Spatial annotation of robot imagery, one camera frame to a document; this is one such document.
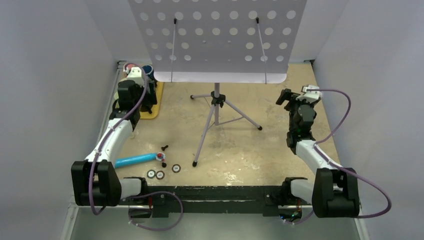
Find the blue foam tube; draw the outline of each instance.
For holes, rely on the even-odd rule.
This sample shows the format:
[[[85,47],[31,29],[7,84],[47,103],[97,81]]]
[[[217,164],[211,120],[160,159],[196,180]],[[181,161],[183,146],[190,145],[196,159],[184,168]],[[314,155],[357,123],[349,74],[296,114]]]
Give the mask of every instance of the blue foam tube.
[[[125,167],[133,164],[145,163],[156,159],[156,153],[147,153],[138,156],[130,156],[125,158],[118,158],[115,163],[115,168]]]

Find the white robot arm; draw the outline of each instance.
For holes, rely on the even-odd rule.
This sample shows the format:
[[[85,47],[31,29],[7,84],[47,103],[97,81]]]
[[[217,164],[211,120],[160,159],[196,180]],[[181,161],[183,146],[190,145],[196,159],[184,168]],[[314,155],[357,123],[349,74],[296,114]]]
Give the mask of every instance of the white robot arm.
[[[90,205],[90,192],[95,206],[116,206],[121,199],[145,194],[147,191],[147,183],[143,177],[119,180],[114,169],[125,141],[140,120],[141,98],[149,92],[146,83],[148,78],[139,67],[133,67],[128,77],[118,83],[119,98],[113,103],[105,133],[85,160],[76,161],[71,167],[77,205]],[[96,162],[94,174],[97,175],[97,181],[89,177],[93,162]],[[92,183],[92,189],[88,189],[88,182]]]
[[[288,101],[284,107],[289,111],[287,146],[315,174],[314,184],[299,178],[286,178],[285,182],[289,184],[291,196],[311,203],[315,214],[320,218],[356,217],[360,209],[358,180],[332,166],[342,167],[316,145],[311,132],[317,115],[314,106],[322,98],[318,89],[317,86],[307,85],[302,88],[303,94],[284,89],[276,102],[281,105]]]

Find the yellow base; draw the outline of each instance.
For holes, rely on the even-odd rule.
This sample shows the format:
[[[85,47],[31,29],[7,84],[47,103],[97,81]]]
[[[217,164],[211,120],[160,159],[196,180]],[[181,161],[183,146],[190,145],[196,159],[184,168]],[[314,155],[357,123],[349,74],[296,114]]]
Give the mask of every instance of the yellow base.
[[[151,108],[151,114],[146,112],[140,112],[140,119],[154,119],[158,116],[159,114],[159,108],[161,106],[161,100],[162,100],[162,92],[164,90],[164,83],[158,81],[157,82],[157,87],[156,87],[156,99],[157,99],[157,104],[153,105],[153,107]]]

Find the beige tabletop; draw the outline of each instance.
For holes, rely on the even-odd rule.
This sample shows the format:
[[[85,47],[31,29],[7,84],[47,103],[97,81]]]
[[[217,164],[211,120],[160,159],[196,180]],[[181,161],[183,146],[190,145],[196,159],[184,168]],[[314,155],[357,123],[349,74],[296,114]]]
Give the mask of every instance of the beige tabletop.
[[[308,166],[286,145],[289,113],[284,105],[276,105],[281,90],[300,93],[304,85],[316,85],[310,64],[290,64],[287,79],[280,84],[222,83],[221,94],[263,127],[259,131],[246,119],[212,126],[207,132],[197,167],[192,167],[201,135],[208,117],[209,104],[204,98],[190,95],[207,94],[213,83],[165,83],[159,115],[152,120],[140,120],[135,137],[126,141],[120,158],[164,151],[167,167],[159,161],[135,164],[116,169],[119,178],[145,177],[148,170],[164,171],[162,180],[148,179],[149,185],[162,186],[248,186],[281,185],[286,177],[315,179]],[[317,140],[326,137],[329,124],[320,102],[315,106],[317,117],[312,126]],[[228,105],[219,111],[220,122],[240,117]],[[339,161],[333,139],[320,147],[336,162]],[[179,164],[181,171],[172,172]]]

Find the gray wall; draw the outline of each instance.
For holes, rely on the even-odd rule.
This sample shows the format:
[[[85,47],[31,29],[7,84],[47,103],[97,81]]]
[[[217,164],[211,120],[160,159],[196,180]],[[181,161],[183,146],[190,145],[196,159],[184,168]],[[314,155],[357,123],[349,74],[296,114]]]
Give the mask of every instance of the gray wall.
[[[322,88],[346,91],[351,114],[334,137],[340,161],[388,191],[392,210],[366,221],[373,240],[423,239],[424,2],[350,0],[315,62]],[[334,128],[347,107],[323,103]],[[361,184],[365,213],[386,206]]]
[[[115,60],[82,0],[0,3],[0,239],[58,239]]]
[[[85,1],[113,57],[119,60],[149,59],[128,0]],[[307,2],[290,58],[292,62],[303,62],[317,57],[347,2],[348,0]]]

